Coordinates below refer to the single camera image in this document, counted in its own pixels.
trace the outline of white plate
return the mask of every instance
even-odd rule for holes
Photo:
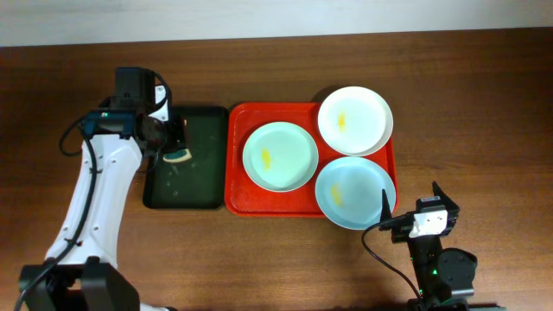
[[[258,128],[248,137],[242,162],[245,172],[258,186],[287,192],[313,177],[319,151],[313,137],[301,127],[275,122]]]
[[[322,169],[315,197],[322,212],[336,225],[365,230],[380,220],[382,189],[391,211],[396,205],[396,188],[390,176],[375,162],[346,156]]]
[[[318,116],[322,138],[346,156],[367,156],[384,147],[393,118],[386,101],[374,91],[349,86],[330,94]]]

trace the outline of wooden table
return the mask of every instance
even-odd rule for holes
[[[479,259],[472,302],[553,309],[553,31],[511,29],[0,49],[0,308],[41,263],[65,217],[79,158],[63,130],[113,91],[115,67],[161,73],[175,104],[321,100],[367,86],[394,114],[399,208],[438,181],[461,206],[444,247]],[[68,145],[79,146],[75,135]],[[144,301],[181,309],[331,309],[403,303],[407,284],[360,232],[326,219],[153,211],[137,175],[119,267]],[[406,245],[368,243],[414,280]]]

